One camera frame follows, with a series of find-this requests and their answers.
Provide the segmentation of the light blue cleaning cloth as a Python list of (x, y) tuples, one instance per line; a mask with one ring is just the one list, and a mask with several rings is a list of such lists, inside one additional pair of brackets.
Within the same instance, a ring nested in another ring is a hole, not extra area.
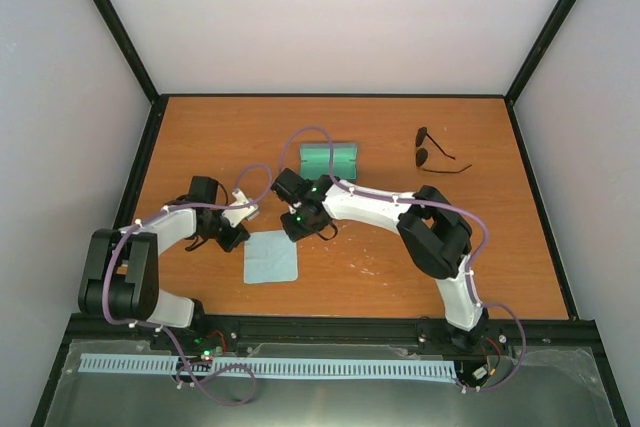
[(256, 232), (244, 243), (245, 284), (292, 282), (297, 278), (297, 246), (283, 230)]

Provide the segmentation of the dark round sunglasses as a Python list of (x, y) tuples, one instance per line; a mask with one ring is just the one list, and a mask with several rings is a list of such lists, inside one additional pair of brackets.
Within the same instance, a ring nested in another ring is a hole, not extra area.
[(435, 158), (435, 152), (438, 152), (441, 157), (452, 162), (456, 162), (457, 158), (445, 151), (445, 149), (429, 133), (426, 126), (422, 126), (417, 129), (414, 147), (414, 163), (415, 167), (420, 171), (438, 175), (456, 175), (461, 174), (472, 167), (472, 164), (466, 164), (464, 166), (456, 166), (448, 169), (435, 168), (434, 163), (432, 162)]

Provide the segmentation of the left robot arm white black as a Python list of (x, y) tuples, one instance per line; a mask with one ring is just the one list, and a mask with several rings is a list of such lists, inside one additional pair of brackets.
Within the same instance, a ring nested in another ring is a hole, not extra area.
[(189, 252), (209, 240), (230, 252), (250, 238), (243, 222), (258, 213), (257, 202), (236, 188), (225, 194), (234, 198), (231, 204), (217, 205), (220, 189), (217, 180), (195, 176), (187, 194), (149, 219), (95, 231), (79, 287), (80, 311), (114, 324), (173, 327), (184, 348), (201, 347), (208, 337), (207, 323), (198, 318), (202, 304), (160, 287), (159, 257), (183, 240), (191, 242)]

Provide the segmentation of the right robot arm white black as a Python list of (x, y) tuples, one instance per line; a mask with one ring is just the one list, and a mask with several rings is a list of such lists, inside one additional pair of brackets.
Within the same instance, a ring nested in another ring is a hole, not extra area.
[(358, 186), (324, 174), (316, 180), (284, 169), (271, 186), (288, 205), (280, 216), (292, 242), (310, 236), (328, 238), (338, 221), (353, 221), (396, 234), (416, 268), (432, 278), (441, 296), (446, 336), (451, 345), (470, 352), (489, 319), (473, 278), (470, 216), (452, 206), (439, 190), (388, 192)]

